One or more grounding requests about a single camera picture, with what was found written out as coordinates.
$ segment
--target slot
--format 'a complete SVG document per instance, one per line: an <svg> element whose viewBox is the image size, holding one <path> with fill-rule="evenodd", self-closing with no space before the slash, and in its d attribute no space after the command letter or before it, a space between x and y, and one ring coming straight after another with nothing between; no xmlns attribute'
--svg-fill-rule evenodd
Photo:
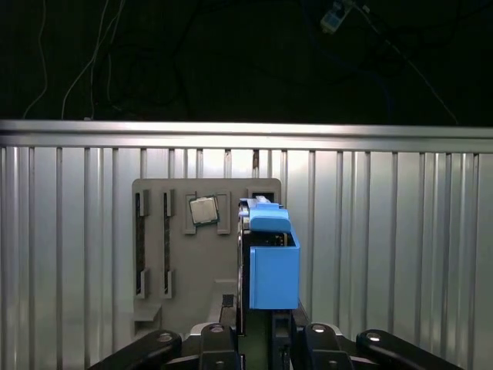
<svg viewBox="0 0 493 370"><path fill-rule="evenodd" d="M169 274L169 219L171 213L169 212L169 203L171 199L168 197L168 193L163 194L163 266L164 266L164 295L171 293L171 281Z"/></svg>
<svg viewBox="0 0 493 370"><path fill-rule="evenodd" d="M144 220L142 208L143 197L141 193L135 194L136 202L136 295L140 295L143 292L143 272L146 269L146 223Z"/></svg>
<svg viewBox="0 0 493 370"><path fill-rule="evenodd" d="M257 198L257 197L266 197L267 200L269 200L271 203L275 203L274 202L274 193L272 192L253 192L252 193L252 196L253 198Z"/></svg>

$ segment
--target screw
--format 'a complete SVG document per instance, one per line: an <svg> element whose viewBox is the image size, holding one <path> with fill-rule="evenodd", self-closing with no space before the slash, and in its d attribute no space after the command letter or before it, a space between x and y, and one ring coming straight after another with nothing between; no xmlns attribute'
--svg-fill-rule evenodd
<svg viewBox="0 0 493 370"><path fill-rule="evenodd" d="M157 338L157 341L160 341L161 343L167 343L168 341L172 341L173 337L169 335L168 333L162 333L159 338Z"/></svg>
<svg viewBox="0 0 493 370"><path fill-rule="evenodd" d="M222 333L224 329L221 325L214 325L210 330L212 333Z"/></svg>
<svg viewBox="0 0 493 370"><path fill-rule="evenodd" d="M380 341L380 335L378 335L377 333L368 333L367 338L371 341Z"/></svg>
<svg viewBox="0 0 493 370"><path fill-rule="evenodd" d="M322 326L322 325L314 325L311 327L313 331L317 332L317 333L323 333L325 332L325 327Z"/></svg>

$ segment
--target metal frame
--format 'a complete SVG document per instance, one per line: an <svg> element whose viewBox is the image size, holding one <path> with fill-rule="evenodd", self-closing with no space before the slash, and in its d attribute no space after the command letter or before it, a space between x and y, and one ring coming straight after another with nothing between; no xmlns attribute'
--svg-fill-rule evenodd
<svg viewBox="0 0 493 370"><path fill-rule="evenodd" d="M0 368L127 345L132 182L195 177L281 180L315 321L489 368L493 129L8 120Z"/></svg>
<svg viewBox="0 0 493 370"><path fill-rule="evenodd" d="M272 123L0 120L0 145L493 153L493 130Z"/></svg>

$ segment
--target wire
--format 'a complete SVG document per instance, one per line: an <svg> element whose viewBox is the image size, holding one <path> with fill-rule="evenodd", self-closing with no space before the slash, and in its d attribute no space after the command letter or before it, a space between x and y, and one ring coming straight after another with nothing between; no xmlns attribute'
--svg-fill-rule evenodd
<svg viewBox="0 0 493 370"><path fill-rule="evenodd" d="M116 20L116 15L115 17L113 17L113 19L110 21L108 27L106 28L106 31L105 31L105 34L104 36L102 37L101 39L101 42L97 45L97 47L100 47L102 42L105 40L106 36L108 35L108 32L109 32L109 29L111 28L112 24L114 23L114 21ZM72 89L74 88L74 86L77 84L77 82L81 79L82 75L84 75L84 73L86 72L86 70L91 66L91 64L96 60L95 59L95 55L92 56L92 58L87 62L86 66L82 69L82 71L80 71L79 75L75 78L74 82L72 83L72 85L69 87L69 89L67 90L67 93L65 94L65 96L63 97L63 103L62 103L62 119L63 117L65 116L65 105L67 103L67 99L70 95L70 92L72 91Z"/></svg>
<svg viewBox="0 0 493 370"><path fill-rule="evenodd" d="M102 24L105 21L105 15L106 15L106 9L108 8L109 0L106 0L105 7L102 9L101 13L101 22L99 22L99 31L98 31L98 38L96 40L96 47L94 48L94 56L92 57L92 65L91 65L91 77L90 77L90 96L91 96L91 119L94 119L94 99L92 97L92 81L94 77L94 65L96 64L96 59L98 57L98 51L99 51L99 39L101 38L101 31L102 31Z"/></svg>
<svg viewBox="0 0 493 370"><path fill-rule="evenodd" d="M388 124L391 124L392 123L392 100L391 100L390 93L389 93L387 86L385 85L384 81L382 81L382 79L377 74L369 72L369 71L364 71L364 70L362 70L356 66L352 66L351 64L346 63L345 61L340 59L338 56L333 55L332 53L330 53L329 51L327 51L326 49L324 49L320 46L320 44L318 43L317 38L315 37L315 34L313 32L312 26L310 24L310 16L309 16L308 11L306 9L305 1L306 0L301 0L301 8L303 9L305 23L306 23L306 26L308 28L308 36L309 36L309 39L312 43L312 46L320 54L322 54L323 56L325 56L326 58L328 58L329 60L331 60L335 64L338 64L340 67L345 68L345 69L349 69L351 72L359 73L363 76L367 76L367 77L370 77L371 79L373 79L380 86L382 91L384 92L385 100L387 103L387 121L388 121Z"/></svg>
<svg viewBox="0 0 493 370"><path fill-rule="evenodd" d="M45 95L46 90L48 89L48 72L46 71L45 53L43 52L43 45L42 45L42 37L46 25L46 0L42 0L42 3L43 3L43 15L41 21L41 28L39 29L39 34L38 34L38 47L39 47L39 55L41 56L41 64L43 68L44 87L41 93L25 109L25 112L22 115L22 119L26 118L26 116L29 113L29 110L31 110L31 108L36 105L36 103Z"/></svg>
<svg viewBox="0 0 493 370"><path fill-rule="evenodd" d="M110 45L112 45L113 42L115 41L116 30L118 29L118 24L120 22L120 16L122 15L122 11L123 11L123 8L125 7L125 3L126 3L126 0L122 0L120 2L118 14L116 15L117 18L116 18L115 28L113 29L113 34L111 36L111 40L109 40ZM112 68L111 54L108 54L108 84L106 85L106 98L108 99L109 102L111 102L111 93L110 93L111 68ZM91 79L91 100L92 100L92 79ZM119 112L122 112L122 109L119 106L116 106L115 104L112 104L111 106L113 109L118 110Z"/></svg>
<svg viewBox="0 0 493 370"><path fill-rule="evenodd" d="M360 8L358 5L354 5L354 8L359 11L359 13L362 14L362 16L366 19L368 22L368 25L377 33L378 35L381 35L380 30L375 27L374 23L371 21L370 17L367 15L367 13ZM419 70L419 68L405 55L401 52L401 50L394 45L392 42L390 42L388 39L385 40L385 42L398 54L400 55L408 64L409 66L414 69L414 71L418 74L418 76L421 77L421 79L424 81L426 86L430 89L431 93L434 95L434 97L440 102L440 104L445 108L447 113L450 115L450 117L455 121L456 125L459 125L459 121L456 117L456 115L448 108L447 104L445 104L444 100L438 95L437 91L435 88L432 86L432 84L428 81L428 79L423 75L423 73Z"/></svg>

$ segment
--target metal corrugated wall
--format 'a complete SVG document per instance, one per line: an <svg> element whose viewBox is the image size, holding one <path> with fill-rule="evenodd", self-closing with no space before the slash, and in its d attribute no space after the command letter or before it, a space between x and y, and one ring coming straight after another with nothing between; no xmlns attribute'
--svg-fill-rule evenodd
<svg viewBox="0 0 493 370"><path fill-rule="evenodd" d="M131 185L168 177L280 179L315 321L489 368L491 154L6 146L0 161L2 368L85 368L130 341Z"/></svg>

